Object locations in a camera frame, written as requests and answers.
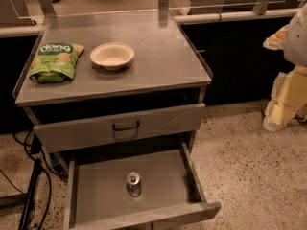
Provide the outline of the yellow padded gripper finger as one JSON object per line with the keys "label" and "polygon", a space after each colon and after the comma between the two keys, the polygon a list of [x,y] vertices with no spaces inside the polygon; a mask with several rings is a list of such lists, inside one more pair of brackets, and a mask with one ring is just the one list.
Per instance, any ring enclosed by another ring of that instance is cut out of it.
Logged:
{"label": "yellow padded gripper finger", "polygon": [[283,50],[287,29],[288,26],[285,25],[270,37],[267,37],[263,42],[263,46],[269,50]]}
{"label": "yellow padded gripper finger", "polygon": [[278,131],[286,127],[306,104],[307,68],[296,66],[288,74],[280,72],[273,83],[263,127],[268,131]]}

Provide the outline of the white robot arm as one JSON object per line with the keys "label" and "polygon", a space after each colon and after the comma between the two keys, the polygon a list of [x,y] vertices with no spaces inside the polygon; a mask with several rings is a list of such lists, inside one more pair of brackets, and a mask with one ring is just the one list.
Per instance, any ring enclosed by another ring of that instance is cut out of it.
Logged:
{"label": "white robot arm", "polygon": [[307,104],[307,5],[286,26],[267,37],[263,46],[282,50],[284,58],[295,66],[288,74],[280,72],[277,75],[265,110],[263,127],[278,131],[296,114],[306,120],[303,108]]}

